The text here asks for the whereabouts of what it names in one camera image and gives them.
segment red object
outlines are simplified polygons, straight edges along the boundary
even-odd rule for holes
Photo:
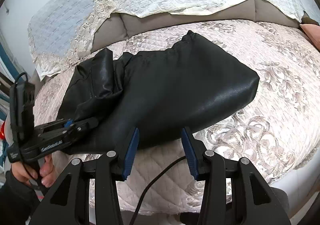
[[[5,123],[5,121],[2,123],[1,130],[0,130],[0,139],[1,140],[5,139],[5,137],[4,137],[4,123]]]

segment white wall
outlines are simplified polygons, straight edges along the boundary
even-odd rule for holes
[[[9,9],[0,7],[0,30],[12,54],[24,70],[32,75],[34,66],[29,52],[28,24],[32,16],[49,0],[5,0]]]

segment black cable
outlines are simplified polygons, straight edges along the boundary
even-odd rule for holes
[[[137,216],[138,216],[138,213],[139,213],[139,210],[140,210],[140,207],[141,207],[141,204],[142,204],[142,201],[143,201],[143,198],[145,197],[147,191],[150,189],[150,187],[162,176],[164,175],[172,166],[174,166],[175,164],[177,164],[178,162],[184,160],[186,158],[186,156],[182,156],[180,157],[179,159],[175,160],[174,162],[172,162],[171,164],[169,164],[160,174],[158,174],[156,176],[156,178],[154,178],[148,185],[147,187],[143,190],[141,196],[140,196],[140,199],[139,199],[139,202],[137,204],[137,207],[134,211],[134,214],[131,218],[131,221],[129,223],[129,225],[133,225],[134,224],[134,221],[136,220]]]
[[[23,75],[25,75],[26,80],[27,80],[27,82],[28,82],[28,75],[27,75],[26,72],[23,72],[23,73],[20,73],[18,77],[16,77],[16,79],[15,79],[15,81],[14,81],[14,84],[15,84],[15,85],[17,84],[18,80],[19,80]]]

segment finger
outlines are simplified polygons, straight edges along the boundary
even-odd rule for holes
[[[53,161],[52,161],[52,158],[49,158],[48,160],[46,160],[44,162],[44,165],[41,166],[40,175],[42,177],[45,177],[45,176],[49,175],[52,172],[52,169],[53,169]]]
[[[38,178],[38,174],[35,170],[33,170],[30,166],[25,165],[25,167],[22,165],[21,162],[16,162],[13,163],[11,166],[11,170],[12,170],[12,174],[13,176],[20,182],[25,183],[26,181],[28,181],[29,179],[33,179],[32,177],[30,177],[30,175],[26,172],[26,169],[28,170],[28,172],[31,174],[31,176],[34,179]]]
[[[24,165],[23,167],[23,171],[24,171],[24,175],[26,178],[29,179],[37,179],[38,178],[38,173],[36,172],[36,170],[32,169],[29,165]]]
[[[42,178],[41,183],[45,186],[45,187],[51,187],[55,180],[57,179],[57,173],[55,172],[55,168],[53,168],[52,172],[50,174],[48,174],[46,177]]]
[[[46,162],[51,161],[51,160],[52,160],[52,155],[50,154],[50,155],[45,156],[45,157],[44,157],[44,160],[45,160]]]

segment jacket sleeve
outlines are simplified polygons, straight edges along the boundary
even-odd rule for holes
[[[0,188],[1,224],[25,225],[26,220],[39,205],[33,189],[19,182],[11,170],[6,173],[6,182]]]

